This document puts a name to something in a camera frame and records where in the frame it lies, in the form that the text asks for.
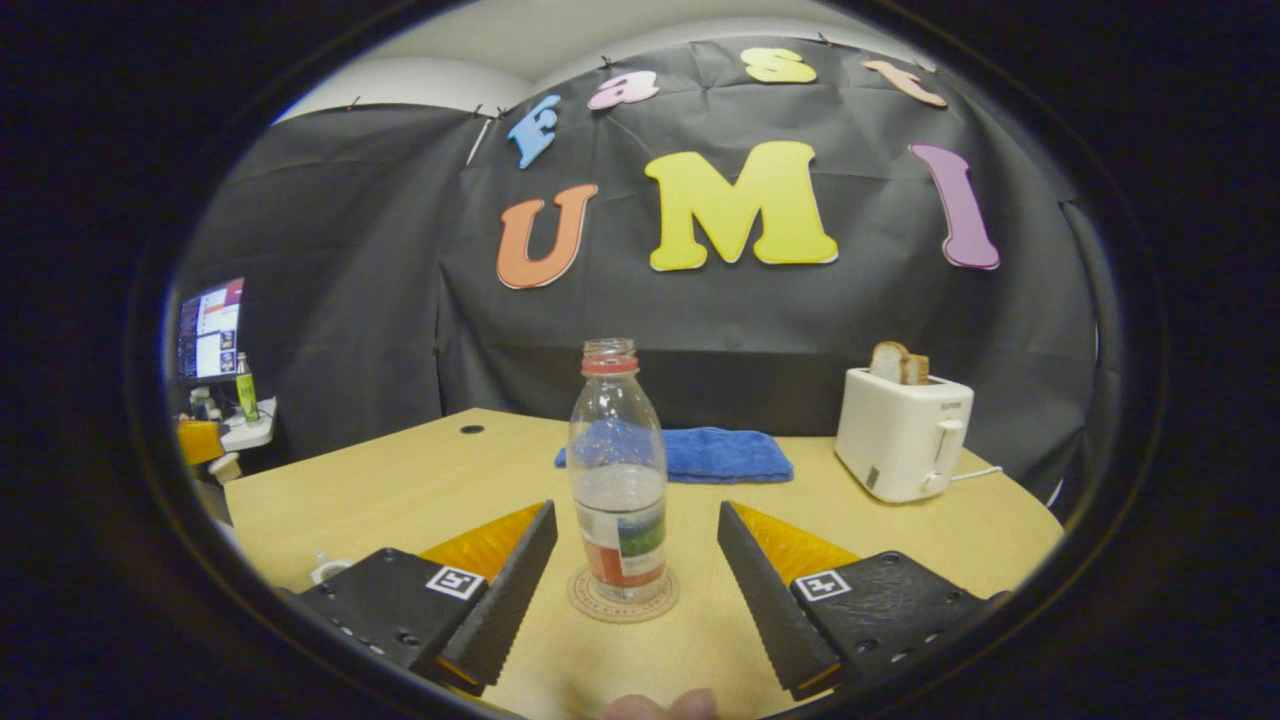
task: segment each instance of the coaster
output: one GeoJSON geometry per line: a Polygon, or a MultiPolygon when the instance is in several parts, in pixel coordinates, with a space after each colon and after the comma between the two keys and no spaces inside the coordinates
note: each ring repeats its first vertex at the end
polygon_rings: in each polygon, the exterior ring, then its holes
{"type": "Polygon", "coordinates": [[[663,574],[658,594],[639,605],[623,605],[603,597],[595,589],[591,570],[582,565],[568,578],[570,605],[582,611],[584,615],[595,618],[604,623],[644,623],[663,615],[680,598],[680,583],[672,574],[671,566],[663,574]]]}

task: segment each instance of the letter m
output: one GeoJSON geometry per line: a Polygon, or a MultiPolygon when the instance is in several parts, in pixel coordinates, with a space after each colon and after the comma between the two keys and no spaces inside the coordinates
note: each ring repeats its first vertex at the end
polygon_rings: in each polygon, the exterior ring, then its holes
{"type": "Polygon", "coordinates": [[[803,142],[762,142],[733,184],[698,152],[653,160],[644,172],[658,181],[662,237],[649,264],[655,270],[689,270],[707,261],[707,249],[694,241],[694,218],[721,259],[737,263],[756,214],[763,231],[753,250],[760,261],[833,261],[838,249],[822,229],[809,182],[813,156],[813,147],[803,142]]]}

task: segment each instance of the blue letter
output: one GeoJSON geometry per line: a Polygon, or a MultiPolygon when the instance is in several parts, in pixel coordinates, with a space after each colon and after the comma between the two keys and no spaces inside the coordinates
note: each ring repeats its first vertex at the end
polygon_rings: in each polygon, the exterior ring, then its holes
{"type": "Polygon", "coordinates": [[[527,168],[556,140],[556,133],[549,131],[556,127],[556,111],[550,108],[557,102],[559,102],[559,95],[548,95],[507,133],[507,140],[515,140],[520,147],[521,170],[527,168]]]}

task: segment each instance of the wooden table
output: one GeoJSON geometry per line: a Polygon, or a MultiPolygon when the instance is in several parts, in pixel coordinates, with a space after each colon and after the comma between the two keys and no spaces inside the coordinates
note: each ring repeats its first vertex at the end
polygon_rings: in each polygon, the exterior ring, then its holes
{"type": "MultiPolygon", "coordinates": [[[[568,478],[553,465],[567,434],[564,421],[468,410],[234,480],[227,502],[253,565],[270,583],[303,591],[316,552],[334,560],[360,560],[387,546],[416,553],[554,500],[561,539],[502,678],[484,693],[484,701],[538,720],[595,717],[627,693],[668,703],[696,687],[716,691],[726,720],[796,705],[778,685],[716,543],[722,500],[860,556],[899,550],[979,597],[1018,585],[1062,534],[1052,514],[1001,473],[893,506],[854,480],[832,438],[778,438],[795,464],[792,482],[669,484],[667,553],[680,601],[648,623],[605,624],[568,603],[568,578],[585,556],[568,478]],[[466,425],[484,432],[463,434],[466,425]]],[[[956,473],[987,466],[965,451],[956,473]]]]}

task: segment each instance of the blue towel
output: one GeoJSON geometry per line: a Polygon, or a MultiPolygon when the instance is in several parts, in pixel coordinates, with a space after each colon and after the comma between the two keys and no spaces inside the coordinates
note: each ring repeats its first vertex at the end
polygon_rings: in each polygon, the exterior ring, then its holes
{"type": "MultiPolygon", "coordinates": [[[[769,436],[753,430],[662,430],[667,478],[675,483],[785,483],[795,469],[769,436]]],[[[564,466],[564,448],[556,455],[564,466]]]]}

